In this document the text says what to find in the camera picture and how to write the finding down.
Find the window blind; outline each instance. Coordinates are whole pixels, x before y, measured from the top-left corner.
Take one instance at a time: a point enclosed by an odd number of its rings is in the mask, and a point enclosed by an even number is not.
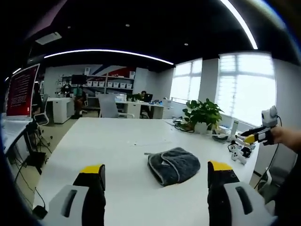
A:
[[[189,61],[175,67],[170,99],[185,104],[197,100],[201,84],[202,59]]]
[[[263,53],[221,55],[215,101],[226,115],[260,126],[261,111],[276,102],[271,56]]]

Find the desk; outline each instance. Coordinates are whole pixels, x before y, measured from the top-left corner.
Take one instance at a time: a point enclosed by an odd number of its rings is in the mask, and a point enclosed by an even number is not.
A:
[[[177,146],[196,155],[201,169],[184,183],[162,187],[151,174],[144,153]],[[72,185],[82,168],[104,163],[106,226],[206,226],[207,161],[229,164],[241,181],[249,183],[257,154],[258,146],[244,166],[231,160],[227,144],[178,131],[164,120],[80,118],[49,158],[37,190],[48,210],[49,201],[65,185]],[[43,206],[38,194],[36,205]]]
[[[153,119],[162,119],[163,118],[163,105],[151,105],[146,102],[131,102],[131,101],[116,101],[117,104],[125,104],[126,105],[126,113],[133,114],[135,119],[140,118],[140,109],[141,105],[153,107]]]
[[[64,123],[74,115],[74,100],[70,97],[48,98],[47,102],[53,104],[54,123]]]

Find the computer monitor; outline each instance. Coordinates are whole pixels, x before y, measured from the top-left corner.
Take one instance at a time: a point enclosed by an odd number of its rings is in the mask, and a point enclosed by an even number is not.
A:
[[[152,100],[152,94],[146,93],[146,94],[144,95],[143,101],[144,101],[144,102],[150,102],[151,100]]]
[[[82,74],[74,74],[71,78],[72,85],[85,85],[87,83],[87,76]]]

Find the black ceiling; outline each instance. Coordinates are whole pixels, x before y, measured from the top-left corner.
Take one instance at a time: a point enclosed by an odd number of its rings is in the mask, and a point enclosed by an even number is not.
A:
[[[231,2],[248,24],[259,51],[271,52],[274,58],[298,63],[284,32],[247,1]],[[44,46],[34,42],[51,32],[59,32],[62,38]],[[240,24],[219,0],[181,4],[68,0],[50,27],[24,43],[18,51],[22,58],[16,58],[16,68],[21,66],[17,64],[25,66],[29,53],[30,58],[35,58],[87,48],[130,51],[175,64],[200,57],[216,58],[220,53],[253,50]],[[44,66],[111,64],[153,71],[172,67],[143,57],[115,53],[72,53],[42,62]]]

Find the person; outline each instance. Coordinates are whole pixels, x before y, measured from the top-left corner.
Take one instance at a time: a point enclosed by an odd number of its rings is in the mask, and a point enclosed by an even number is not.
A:
[[[84,87],[80,86],[74,89],[74,107],[75,107],[75,114],[77,116],[82,116],[82,108],[84,102],[86,101],[86,93],[84,92]]]
[[[271,129],[271,133],[275,144],[283,144],[298,154],[294,168],[274,198],[279,225],[290,225],[288,222],[300,220],[301,216],[301,130],[277,126]]]
[[[70,97],[71,93],[71,85],[69,81],[66,81],[66,84],[61,88],[61,92],[66,95],[66,97]]]
[[[42,99],[40,96],[40,85],[34,83],[32,94],[32,116],[40,114],[42,107]]]
[[[141,92],[141,100],[144,100],[145,94],[146,94],[146,91],[145,91],[145,90]],[[150,108],[149,108],[148,106],[141,105],[140,114],[141,114],[143,111],[147,113],[147,115],[148,115],[148,117],[149,117],[150,119],[152,118],[151,111],[150,111]]]

